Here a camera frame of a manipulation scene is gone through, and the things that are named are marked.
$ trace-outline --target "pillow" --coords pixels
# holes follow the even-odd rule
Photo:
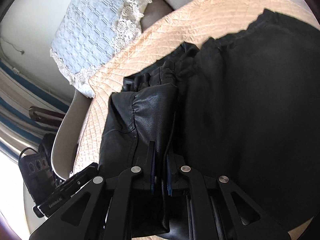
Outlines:
[[[140,19],[151,0],[71,0],[50,54],[60,72],[87,97],[88,79],[141,34]]]

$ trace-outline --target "silver screw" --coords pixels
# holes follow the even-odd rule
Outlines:
[[[228,178],[227,176],[221,176],[221,177],[219,178],[219,180],[220,180],[220,182],[222,182],[222,183],[227,183],[227,182],[229,181],[229,178]]]
[[[182,167],[181,167],[181,170],[182,170],[183,172],[189,172],[189,171],[191,171],[191,168],[190,168],[189,166],[182,166]]]
[[[134,167],[131,168],[131,171],[132,171],[133,173],[138,173],[138,172],[141,171],[141,168],[140,168],[139,166],[134,166]]]
[[[103,182],[103,177],[97,176],[93,179],[93,183],[95,184],[100,184],[101,182]]]

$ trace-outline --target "white wall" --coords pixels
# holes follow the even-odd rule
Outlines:
[[[0,25],[0,39],[5,55],[25,76],[41,82],[47,90],[71,101],[74,87],[58,70],[49,50],[70,0],[15,0]]]

